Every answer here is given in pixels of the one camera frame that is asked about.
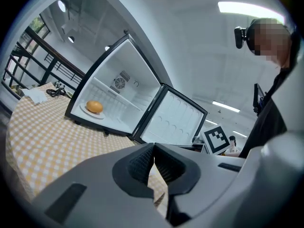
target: open refrigerator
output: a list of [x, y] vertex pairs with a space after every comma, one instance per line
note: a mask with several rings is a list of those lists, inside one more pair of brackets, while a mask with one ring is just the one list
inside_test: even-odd
[[[84, 109], [90, 100], [103, 105], [102, 119]], [[207, 111], [161, 83], [127, 34], [88, 70], [65, 115], [78, 124], [128, 136], [140, 143], [191, 145]]]

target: table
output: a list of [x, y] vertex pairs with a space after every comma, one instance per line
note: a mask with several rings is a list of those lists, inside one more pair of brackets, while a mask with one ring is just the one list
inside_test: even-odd
[[[55, 89], [48, 83], [37, 89], [45, 92], [50, 88]], [[6, 137], [6, 159], [30, 199], [80, 162], [136, 145], [127, 137], [106, 137], [102, 131], [75, 124], [64, 116], [69, 98], [46, 96], [47, 101], [38, 105], [28, 97], [20, 99]], [[167, 195], [167, 185], [154, 169], [148, 187], [154, 190], [157, 201], [164, 193]]]

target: bun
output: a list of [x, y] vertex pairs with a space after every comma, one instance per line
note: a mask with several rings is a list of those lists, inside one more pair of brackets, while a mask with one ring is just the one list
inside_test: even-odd
[[90, 112], [101, 113], [104, 109], [103, 105], [98, 101], [88, 101], [86, 107]]

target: black shirt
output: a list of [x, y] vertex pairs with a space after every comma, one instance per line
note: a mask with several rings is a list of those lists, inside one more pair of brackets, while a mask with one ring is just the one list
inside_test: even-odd
[[263, 146], [271, 138], [286, 132], [286, 125], [282, 119], [282, 116], [277, 106], [271, 99], [271, 96], [284, 82], [288, 74], [292, 71], [296, 63], [296, 56], [300, 47], [300, 39], [301, 37], [298, 32], [294, 32], [294, 34], [292, 34], [290, 68], [281, 69], [280, 73], [275, 77], [273, 86], [264, 98], [264, 108], [259, 114], [256, 123], [253, 126], [253, 129], [239, 157], [246, 158], [252, 148], [257, 146]]

